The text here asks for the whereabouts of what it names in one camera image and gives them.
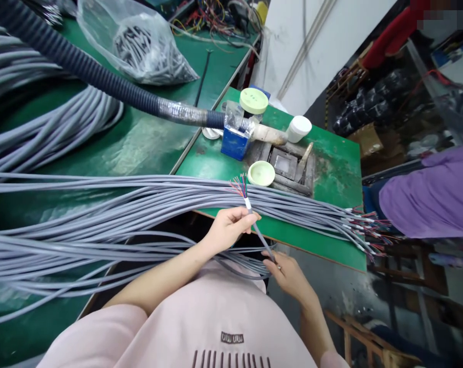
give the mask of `green workbench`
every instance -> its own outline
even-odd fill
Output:
[[[239,95],[239,91],[230,88],[221,104],[227,100],[239,101]],[[269,106],[263,115],[263,123],[285,131],[292,118],[291,115]],[[313,197],[343,208],[361,204],[363,198],[359,146],[316,126],[312,127],[311,132],[300,144],[306,147],[310,142],[313,142],[316,160]],[[230,180],[240,173],[246,173],[248,167],[245,159],[240,162],[222,154],[221,140],[209,140],[201,134],[180,165],[177,175]],[[215,216],[217,211],[218,209],[207,209],[201,212]],[[344,266],[366,271],[365,255],[351,243],[266,216],[258,225],[263,235],[268,238]]]
[[[87,42],[75,21],[65,21],[63,35],[92,55],[103,66],[114,68]],[[199,107],[212,109],[226,91],[237,71],[248,60],[249,49],[219,47],[181,36],[177,46],[194,70],[202,75],[207,50],[213,50],[204,79]],[[200,80],[171,87],[144,87],[158,96],[194,104]],[[16,90],[0,104],[0,132],[46,113],[86,85],[76,80],[48,80]],[[185,150],[197,137],[198,129],[171,123],[126,106],[120,122],[87,144],[47,165],[37,173],[124,176],[173,173]],[[0,195],[0,229],[27,226],[58,218],[67,212],[92,205],[114,193],[29,193]],[[58,276],[68,281],[80,277],[93,266]],[[25,307],[38,297],[0,286],[0,315]],[[72,324],[87,304],[89,296],[58,298],[12,321],[0,325],[0,366],[10,365],[45,352],[54,338]]]
[[[88,44],[75,22],[66,21],[63,34],[101,64],[114,70]],[[199,107],[214,108],[236,70],[247,59],[249,50],[220,45],[230,52],[225,53],[211,43],[201,43],[185,37],[176,37],[176,41],[180,51],[198,74],[202,74],[204,69],[206,50],[214,50],[199,103]],[[193,104],[199,82],[146,89],[161,97]],[[47,81],[36,84],[35,88],[24,88],[20,94],[21,98],[15,96],[15,99],[5,98],[3,101],[0,108],[0,131],[18,126],[52,110],[84,87],[80,81]],[[237,101],[238,92],[229,90],[223,100],[228,99]],[[271,107],[264,115],[266,125],[282,130],[285,130],[290,119],[291,116]],[[196,133],[198,130],[194,127],[167,122],[126,106],[123,118],[115,127],[93,137],[83,147],[37,172],[93,176],[167,174],[175,172],[184,157],[186,158],[178,170],[182,175],[228,180],[246,171],[241,162],[219,152],[220,140],[208,141]],[[318,128],[312,130],[308,139],[315,142],[316,170],[321,173],[315,181],[315,198],[345,207],[360,204],[362,192],[358,146]],[[66,191],[0,195],[0,229],[58,218],[117,193]],[[208,215],[214,215],[216,211],[204,210]],[[362,253],[345,242],[318,236],[302,228],[268,218],[262,219],[259,226],[268,237],[365,271]],[[92,268],[86,266],[65,272],[56,279],[72,280],[85,274],[87,269]],[[4,289],[0,285],[0,315],[13,312],[38,299],[36,296]],[[22,317],[1,324],[0,366],[14,364],[43,353],[53,339],[76,320],[88,299],[88,296],[58,298]]]

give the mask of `pink shirt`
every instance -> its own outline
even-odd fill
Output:
[[[335,352],[325,353],[320,365],[347,367]],[[283,311],[265,294],[263,281],[243,279],[209,262],[149,318],[132,305],[82,318],[55,339],[38,367],[316,365]]]

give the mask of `cable bundle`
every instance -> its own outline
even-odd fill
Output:
[[[177,234],[154,232],[152,227],[187,211],[229,208],[243,205],[251,212],[286,221],[332,238],[352,242],[369,257],[382,256],[360,236],[360,228],[374,232],[377,222],[355,210],[315,201],[270,188],[248,186],[245,176],[231,186],[221,180],[174,175],[127,177],[83,177],[0,173],[0,179],[23,179],[23,183],[0,183],[0,193],[45,190],[91,190],[134,188],[129,193],[61,218],[21,228],[0,231],[0,283],[44,296],[22,310],[0,317],[0,323],[26,313],[55,297],[89,295],[125,284],[147,269],[181,253],[194,242]],[[127,245],[138,235],[172,238],[167,241]],[[230,249],[216,259],[238,273],[224,260],[238,263],[259,276],[238,273],[249,279],[269,276],[264,265],[244,254],[261,248]],[[109,261],[75,282],[52,283],[38,280],[67,269]],[[151,264],[109,276],[97,276],[120,261]]]
[[[0,27],[0,97],[36,80],[67,76]],[[0,134],[0,172],[39,168],[110,128],[122,113],[122,102],[89,86],[55,110]]]
[[[186,5],[186,2],[183,2],[177,8],[176,12],[184,5]],[[244,0],[230,1],[227,6],[229,7],[230,5],[244,8],[248,17],[246,28],[248,28],[248,24],[251,24],[253,29],[256,32],[260,32],[263,37],[262,24],[255,8],[248,5]],[[248,47],[259,57],[259,51],[251,44],[247,43],[250,39],[250,33],[243,32],[243,30],[237,27],[238,25],[235,24],[229,8],[225,9],[219,0],[197,0],[197,9],[192,12],[185,21],[180,21],[175,18],[171,21],[170,26],[176,36],[185,34],[200,41],[213,42],[219,49],[221,48],[217,46],[217,44],[229,44],[235,48]],[[209,29],[210,39],[195,35],[204,28]],[[214,39],[213,34],[216,33],[224,41]],[[230,37],[242,39],[243,42],[233,42],[230,40]]]

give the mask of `clear plastic bag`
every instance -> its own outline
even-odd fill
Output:
[[[199,76],[177,49],[167,21],[133,0],[79,0],[78,24],[88,42],[138,83],[169,85]]]

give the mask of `white plastic jar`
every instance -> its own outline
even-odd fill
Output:
[[[298,143],[305,135],[312,129],[312,124],[304,116],[296,116],[289,123],[286,130],[288,134],[288,141],[291,143]]]

